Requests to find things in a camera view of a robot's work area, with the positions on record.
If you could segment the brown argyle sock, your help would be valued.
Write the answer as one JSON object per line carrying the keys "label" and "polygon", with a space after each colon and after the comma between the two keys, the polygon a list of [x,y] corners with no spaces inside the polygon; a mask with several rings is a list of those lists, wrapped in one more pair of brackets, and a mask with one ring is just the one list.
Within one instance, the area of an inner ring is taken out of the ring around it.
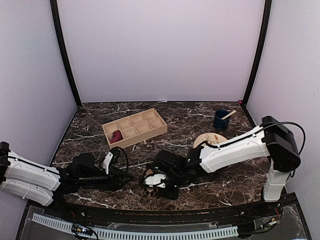
{"label": "brown argyle sock", "polygon": [[[143,174],[143,178],[146,178],[148,175],[151,175],[153,174],[154,172],[151,170],[151,169],[148,169],[144,172]],[[142,196],[144,198],[150,198],[150,197],[156,197],[157,194],[158,194],[158,188],[156,187],[153,187],[153,188],[150,188],[150,187],[145,187],[144,190],[143,190],[143,194]]]}

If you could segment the maroon striped sock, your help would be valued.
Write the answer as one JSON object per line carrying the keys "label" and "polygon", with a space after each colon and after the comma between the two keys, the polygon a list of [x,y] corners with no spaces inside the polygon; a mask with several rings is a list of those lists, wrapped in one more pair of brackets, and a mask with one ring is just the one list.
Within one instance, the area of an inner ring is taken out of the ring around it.
{"label": "maroon striped sock", "polygon": [[116,130],[112,133],[112,137],[109,140],[110,144],[117,143],[119,141],[123,140],[123,136],[120,130]]}

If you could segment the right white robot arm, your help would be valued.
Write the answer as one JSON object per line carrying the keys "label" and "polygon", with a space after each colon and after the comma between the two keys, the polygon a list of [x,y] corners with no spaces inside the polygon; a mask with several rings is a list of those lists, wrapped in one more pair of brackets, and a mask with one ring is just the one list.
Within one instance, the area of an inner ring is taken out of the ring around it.
{"label": "right white robot arm", "polygon": [[262,191],[262,201],[255,205],[255,213],[266,217],[280,200],[290,173],[301,164],[294,133],[272,116],[262,118],[252,130],[218,144],[204,140],[190,149],[185,157],[161,150],[145,173],[143,184],[159,188],[164,198],[176,200],[178,188],[206,174],[249,159],[270,158],[270,169]]}

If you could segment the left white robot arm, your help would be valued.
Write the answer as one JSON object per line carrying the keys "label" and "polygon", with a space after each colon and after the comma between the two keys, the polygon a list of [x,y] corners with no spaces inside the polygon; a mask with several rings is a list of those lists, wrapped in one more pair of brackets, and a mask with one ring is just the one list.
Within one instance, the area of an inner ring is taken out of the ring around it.
{"label": "left white robot arm", "polygon": [[0,189],[32,200],[51,210],[60,218],[67,218],[70,206],[62,199],[80,189],[116,191],[133,180],[128,169],[115,166],[125,151],[114,147],[96,166],[90,153],[75,156],[65,167],[49,167],[25,159],[12,150],[9,143],[0,143]]}

